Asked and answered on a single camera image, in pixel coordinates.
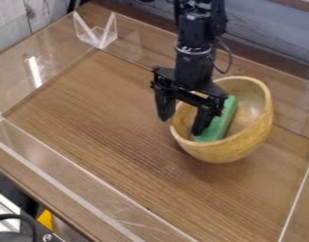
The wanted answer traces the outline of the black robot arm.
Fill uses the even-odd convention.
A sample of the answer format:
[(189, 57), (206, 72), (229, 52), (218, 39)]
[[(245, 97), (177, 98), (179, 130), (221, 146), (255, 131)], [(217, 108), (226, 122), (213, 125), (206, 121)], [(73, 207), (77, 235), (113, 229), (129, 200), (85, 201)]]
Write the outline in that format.
[(177, 101), (198, 108), (193, 134), (201, 135), (223, 114), (229, 93), (213, 80), (217, 45), (227, 32), (226, 0), (174, 0), (177, 65), (157, 66), (151, 88), (163, 121), (175, 116)]

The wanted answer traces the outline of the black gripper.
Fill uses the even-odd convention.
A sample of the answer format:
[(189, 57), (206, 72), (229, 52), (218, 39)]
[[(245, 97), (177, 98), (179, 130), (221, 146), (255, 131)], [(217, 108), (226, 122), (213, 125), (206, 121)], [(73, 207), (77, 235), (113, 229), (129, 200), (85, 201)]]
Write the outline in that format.
[(195, 136), (203, 133), (214, 117), (222, 115), (229, 98), (227, 92), (214, 83), (214, 67), (215, 53), (178, 52), (175, 68), (154, 68), (151, 88), (155, 91), (158, 116), (166, 122), (175, 115), (179, 100), (197, 107)]

